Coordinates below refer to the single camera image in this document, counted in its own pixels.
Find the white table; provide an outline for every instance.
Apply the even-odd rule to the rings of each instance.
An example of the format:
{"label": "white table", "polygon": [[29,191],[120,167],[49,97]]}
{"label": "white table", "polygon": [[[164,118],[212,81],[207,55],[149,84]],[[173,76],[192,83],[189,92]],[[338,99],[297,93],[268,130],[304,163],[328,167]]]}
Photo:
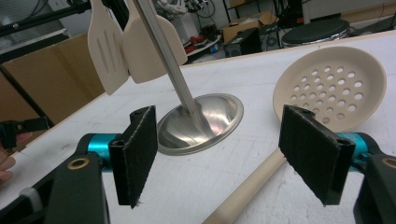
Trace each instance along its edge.
{"label": "white table", "polygon": [[[243,102],[244,117],[229,137],[207,150],[179,157],[158,153],[142,204],[134,210],[118,205],[112,174],[104,174],[112,223],[202,223],[274,151],[280,127],[272,103],[276,82],[289,65],[320,48],[363,49],[383,64],[385,98],[356,131],[370,134],[385,152],[396,155],[395,43],[392,31],[182,67],[193,96],[230,93]],[[179,105],[168,76],[139,85],[129,79],[113,95],[98,97],[31,143],[15,156],[12,181],[0,187],[0,208],[68,158],[85,133],[122,133],[129,114],[147,105],[157,106],[158,120]],[[341,204],[323,207],[284,163],[236,223],[354,223],[352,208],[362,178],[349,173]]]}

